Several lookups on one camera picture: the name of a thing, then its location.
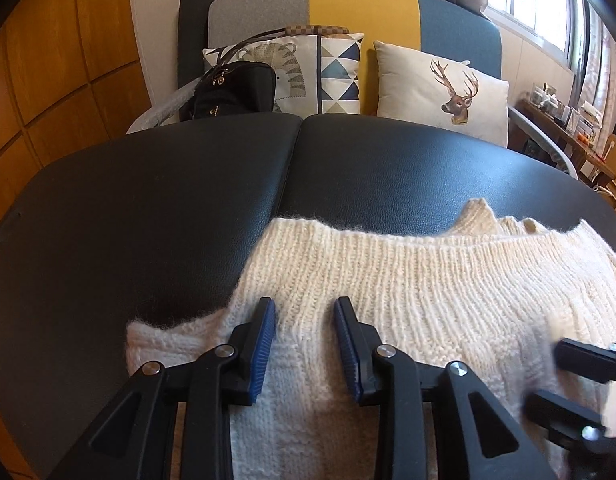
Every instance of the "yellow backrest panel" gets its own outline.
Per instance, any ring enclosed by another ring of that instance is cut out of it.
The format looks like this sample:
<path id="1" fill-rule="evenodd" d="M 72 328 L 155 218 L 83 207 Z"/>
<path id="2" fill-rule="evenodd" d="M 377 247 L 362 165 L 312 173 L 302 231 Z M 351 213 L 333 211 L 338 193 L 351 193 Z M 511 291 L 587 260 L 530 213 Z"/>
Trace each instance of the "yellow backrest panel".
<path id="1" fill-rule="evenodd" d="M 363 32 L 359 99 L 363 115 L 375 115 L 379 72 L 373 41 L 420 49 L 418 0 L 310 0 L 310 25 L 337 25 Z"/>

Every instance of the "cream knit sweater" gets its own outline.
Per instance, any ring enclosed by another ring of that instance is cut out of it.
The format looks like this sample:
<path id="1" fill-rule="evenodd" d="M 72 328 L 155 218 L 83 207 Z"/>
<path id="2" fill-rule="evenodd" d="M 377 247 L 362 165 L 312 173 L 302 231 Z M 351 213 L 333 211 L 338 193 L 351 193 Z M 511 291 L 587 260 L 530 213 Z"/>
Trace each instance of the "cream knit sweater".
<path id="1" fill-rule="evenodd" d="M 128 326 L 130 373 L 225 342 L 261 296 L 277 305 L 277 337 L 256 405 L 231 412 L 236 480 L 372 476 L 378 410 L 358 408 L 347 393 L 331 316 L 339 296 L 413 359 L 466 362 L 516 418 L 528 388 L 594 410 L 604 402 L 603 388 L 556 373 L 551 355 L 561 337 L 603 347 L 616 340 L 616 255 L 584 221 L 562 234 L 496 219 L 483 200 L 467 203 L 439 237 L 274 219 L 227 308 L 170 330 Z M 560 468 L 560 452 L 537 443 Z"/>

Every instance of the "black leather table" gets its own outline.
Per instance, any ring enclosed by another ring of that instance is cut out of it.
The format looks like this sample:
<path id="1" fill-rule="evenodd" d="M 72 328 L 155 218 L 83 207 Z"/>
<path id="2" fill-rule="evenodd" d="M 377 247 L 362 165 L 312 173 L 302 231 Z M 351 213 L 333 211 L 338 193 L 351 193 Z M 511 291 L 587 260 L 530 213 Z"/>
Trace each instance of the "black leather table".
<path id="1" fill-rule="evenodd" d="M 0 226 L 0 413 L 45 476 L 127 377 L 124 332 L 227 304 L 273 216 L 396 235 L 450 227 L 469 198 L 616 251 L 616 215 L 536 160 L 360 116 L 173 124 L 41 171 Z"/>

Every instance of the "window sill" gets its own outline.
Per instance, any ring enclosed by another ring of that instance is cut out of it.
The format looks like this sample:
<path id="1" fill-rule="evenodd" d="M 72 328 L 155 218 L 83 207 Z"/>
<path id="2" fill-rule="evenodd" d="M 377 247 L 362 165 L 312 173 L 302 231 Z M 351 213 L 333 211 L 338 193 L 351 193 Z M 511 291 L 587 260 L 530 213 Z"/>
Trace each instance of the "window sill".
<path id="1" fill-rule="evenodd" d="M 544 54 L 546 54 L 546 56 L 550 57 L 554 62 L 558 63 L 562 68 L 570 70 L 570 64 L 568 63 L 566 55 L 561 50 L 559 50 L 558 47 L 554 46 L 549 41 L 544 40 L 544 38 L 530 31 L 528 28 L 526 28 L 523 24 L 518 22 L 509 14 L 501 12 L 497 9 L 493 9 L 492 7 L 487 7 L 484 11 L 484 14 L 495 25 L 505 28 L 506 30 L 512 32 L 516 36 L 527 41 L 528 43 L 532 43 Z"/>

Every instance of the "tiger illustration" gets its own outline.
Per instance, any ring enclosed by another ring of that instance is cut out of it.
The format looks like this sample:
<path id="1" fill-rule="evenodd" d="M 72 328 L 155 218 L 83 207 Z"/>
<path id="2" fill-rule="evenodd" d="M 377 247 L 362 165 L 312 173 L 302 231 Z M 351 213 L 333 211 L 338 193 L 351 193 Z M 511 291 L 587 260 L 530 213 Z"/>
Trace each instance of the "tiger illustration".
<path id="1" fill-rule="evenodd" d="M 237 59 L 257 61 L 270 65 L 277 74 L 275 109 L 277 101 L 289 97 L 306 97 L 306 83 L 297 58 L 294 43 L 261 43 L 253 48 L 242 48 Z"/>

